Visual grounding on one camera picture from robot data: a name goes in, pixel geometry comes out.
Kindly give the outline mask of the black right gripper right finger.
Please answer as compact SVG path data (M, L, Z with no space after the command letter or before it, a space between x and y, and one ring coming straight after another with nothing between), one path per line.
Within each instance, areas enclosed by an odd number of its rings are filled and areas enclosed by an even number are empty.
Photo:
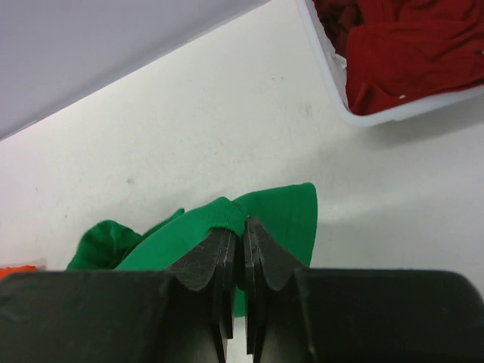
M244 234L247 352L254 362L315 362L312 270L257 218Z

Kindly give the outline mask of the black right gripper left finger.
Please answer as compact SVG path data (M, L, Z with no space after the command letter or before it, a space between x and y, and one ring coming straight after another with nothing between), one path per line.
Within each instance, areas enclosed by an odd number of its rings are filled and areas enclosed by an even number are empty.
M166 318L167 362L225 362L234 333L237 235L211 230L169 267L173 273Z

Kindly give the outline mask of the green t-shirt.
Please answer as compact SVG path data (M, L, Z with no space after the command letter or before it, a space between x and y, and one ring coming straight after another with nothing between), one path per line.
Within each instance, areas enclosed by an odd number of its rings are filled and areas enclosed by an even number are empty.
M167 268L214 228L241 237L249 217L261 220L271 236L309 265L318 223L318 197L312 183L254 191L234 200L219 197L169 218L139 234L113 220L87 230L67 265L69 271L147 271Z

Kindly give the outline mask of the folded orange t-shirt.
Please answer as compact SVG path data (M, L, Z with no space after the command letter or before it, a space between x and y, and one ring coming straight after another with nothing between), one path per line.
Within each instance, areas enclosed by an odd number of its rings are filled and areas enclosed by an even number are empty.
M30 271L37 271L37 267L34 265L22 265L16 267L4 267L0 268L0 279L3 279L7 275L11 275L14 273L24 273Z

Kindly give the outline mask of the white plastic basket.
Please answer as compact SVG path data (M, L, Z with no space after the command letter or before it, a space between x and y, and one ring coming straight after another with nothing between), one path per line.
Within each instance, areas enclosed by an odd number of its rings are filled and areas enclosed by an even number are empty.
M402 121L483 93L481 1L300 1L331 101L353 126Z

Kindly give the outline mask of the dark red t-shirt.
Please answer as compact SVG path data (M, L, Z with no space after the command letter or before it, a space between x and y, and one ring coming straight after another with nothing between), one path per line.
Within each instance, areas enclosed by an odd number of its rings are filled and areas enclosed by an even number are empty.
M481 1L316 1L346 59L349 110L366 116L483 84Z

